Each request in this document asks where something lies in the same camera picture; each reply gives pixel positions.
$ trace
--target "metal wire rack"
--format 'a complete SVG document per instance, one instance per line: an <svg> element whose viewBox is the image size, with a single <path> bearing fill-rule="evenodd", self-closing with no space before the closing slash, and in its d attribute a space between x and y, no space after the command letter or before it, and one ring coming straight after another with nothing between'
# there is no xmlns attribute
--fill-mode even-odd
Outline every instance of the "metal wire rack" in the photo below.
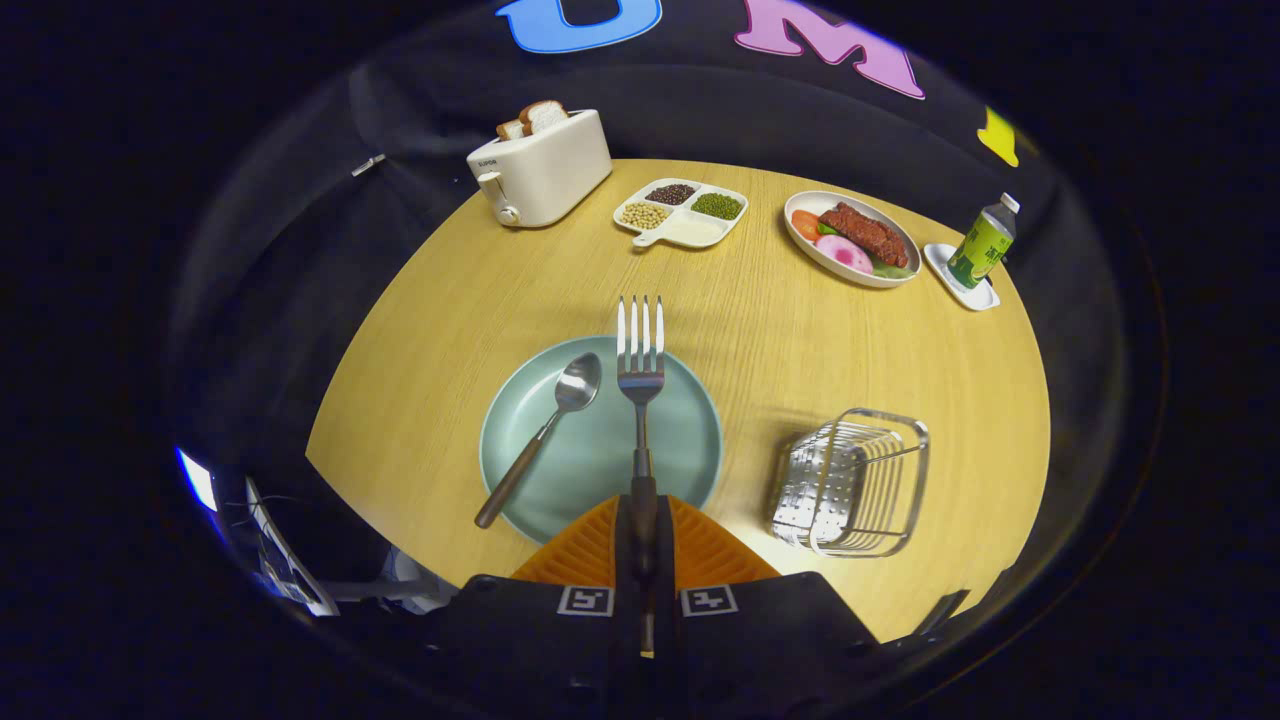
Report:
<svg viewBox="0 0 1280 720"><path fill-rule="evenodd" d="M924 423L846 410L790 446L773 534L829 557L893 555L915 529L928 469Z"/></svg>

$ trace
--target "wooden table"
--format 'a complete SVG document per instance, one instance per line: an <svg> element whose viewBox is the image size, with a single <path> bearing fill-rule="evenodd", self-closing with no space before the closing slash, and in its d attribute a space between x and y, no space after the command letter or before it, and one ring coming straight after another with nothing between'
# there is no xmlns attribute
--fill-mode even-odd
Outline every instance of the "wooden table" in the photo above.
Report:
<svg viewBox="0 0 1280 720"><path fill-rule="evenodd" d="M613 209L660 177L728 187L751 206L719 245L635 251ZM667 348L701 378L724 430L704 511L783 574L818 570L881 641L910 633L943 594L978 602L1012 564L1039 509L1048 391L1027 311L1002 266L1002 305L961 307L928 269L891 290L849 284L787 237L783 202L844 192L922 247L960 234L906 209L792 176L691 161L614 160L559 223L513 231L476 193L388 286L347 348L307 457L365 520L451 583L507 575L536 546L486 497L477 445L490 400L529 357L612 334L620 293L660 293ZM895 556L833 560L768 534L778 443L851 406L924 420L932 433L915 537Z"/></svg>

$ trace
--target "metal spoon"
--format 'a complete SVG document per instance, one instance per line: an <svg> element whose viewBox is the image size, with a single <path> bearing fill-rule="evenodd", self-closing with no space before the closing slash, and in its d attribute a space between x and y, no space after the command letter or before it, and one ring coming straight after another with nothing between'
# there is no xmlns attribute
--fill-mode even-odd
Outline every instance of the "metal spoon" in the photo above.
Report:
<svg viewBox="0 0 1280 720"><path fill-rule="evenodd" d="M525 470L529 469L534 457L538 456L538 451L543 447L543 438L552 430L556 421L564 413L573 413L590 405L595 400L598 389L600 389L600 359L594 352L584 352L573 359L561 373L559 379L556 382L556 405L558 406L556 413L538 430L538 434L529 441L525 450L520 452L520 457L511 464L511 469L502 477L498 487L493 488L493 495L489 496L489 500L484 502L484 507L480 509L480 514L476 515L476 525L488 528L493 524L494 518L502 511L502 506L507 503L507 498L511 497L511 493L516 491L516 486L520 484L520 478L525 475Z"/></svg>

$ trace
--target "pink letter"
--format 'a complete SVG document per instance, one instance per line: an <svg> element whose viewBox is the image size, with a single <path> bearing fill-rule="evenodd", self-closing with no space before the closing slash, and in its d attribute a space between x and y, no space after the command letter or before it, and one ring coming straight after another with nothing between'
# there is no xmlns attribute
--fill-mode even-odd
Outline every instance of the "pink letter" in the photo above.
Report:
<svg viewBox="0 0 1280 720"><path fill-rule="evenodd" d="M867 59L854 65L859 74L909 97L924 100L924 91L915 85L906 53L896 45L849 22L832 26L792 0L745 3L746 32L733 36L733 41L742 47L776 55L804 55L804 46L787 37L786 26L790 24L828 65L838 65L861 47Z"/></svg>

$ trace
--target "blue letter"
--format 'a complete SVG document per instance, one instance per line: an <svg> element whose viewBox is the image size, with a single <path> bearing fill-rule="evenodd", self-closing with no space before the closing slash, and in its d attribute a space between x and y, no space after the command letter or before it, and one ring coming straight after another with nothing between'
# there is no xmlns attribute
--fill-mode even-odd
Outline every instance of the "blue letter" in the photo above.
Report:
<svg viewBox="0 0 1280 720"><path fill-rule="evenodd" d="M503 5L511 37L529 53L576 53L644 33L662 19L662 0L618 0L618 14L594 26L571 26L559 0L516 0Z"/></svg>

